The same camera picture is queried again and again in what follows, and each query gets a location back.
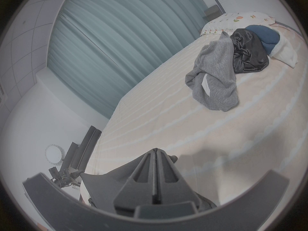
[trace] pillow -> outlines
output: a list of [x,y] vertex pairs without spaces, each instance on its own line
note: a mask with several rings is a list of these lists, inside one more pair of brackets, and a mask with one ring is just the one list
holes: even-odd
[[238,29],[245,28],[249,25],[272,25],[275,23],[275,18],[260,12],[242,12],[242,13],[224,13],[220,17],[206,23],[201,34],[221,34],[225,31],[229,35]]

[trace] white towel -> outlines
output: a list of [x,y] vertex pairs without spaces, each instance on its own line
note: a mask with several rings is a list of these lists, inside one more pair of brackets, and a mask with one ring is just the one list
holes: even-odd
[[295,64],[298,62],[296,51],[293,49],[290,41],[280,31],[274,29],[273,27],[271,28],[279,34],[280,40],[278,44],[275,45],[269,56],[274,57],[294,68]]

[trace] mattress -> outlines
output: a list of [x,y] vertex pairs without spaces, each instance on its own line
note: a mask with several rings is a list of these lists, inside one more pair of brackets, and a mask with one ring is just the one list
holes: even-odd
[[[237,74],[239,104],[209,110],[184,81],[202,46],[220,37],[203,35],[121,99],[85,172],[105,174],[157,147],[178,156],[194,191],[222,205],[274,169],[290,178],[280,210],[308,164],[308,50],[297,33],[274,26],[298,54],[294,69],[273,58],[261,72]],[[81,195],[89,198],[83,184]]]

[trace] bed sheet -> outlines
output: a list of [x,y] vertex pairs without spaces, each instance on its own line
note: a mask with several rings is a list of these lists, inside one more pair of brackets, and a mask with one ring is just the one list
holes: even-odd
[[[194,191],[221,205],[274,169],[290,178],[279,213],[308,164],[308,50],[297,33],[274,26],[298,54],[294,69],[273,58],[261,72],[237,74],[239,104],[209,110],[184,81],[202,46],[220,37],[203,35],[121,99],[85,172],[107,173],[157,147],[178,156]],[[83,184],[81,194],[89,198]]]

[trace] black satin fabric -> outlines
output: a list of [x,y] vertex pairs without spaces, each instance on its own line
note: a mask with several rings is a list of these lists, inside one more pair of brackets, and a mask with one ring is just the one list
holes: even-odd
[[233,69],[238,73],[259,72],[268,66],[269,59],[259,37],[245,28],[230,36],[234,46]]

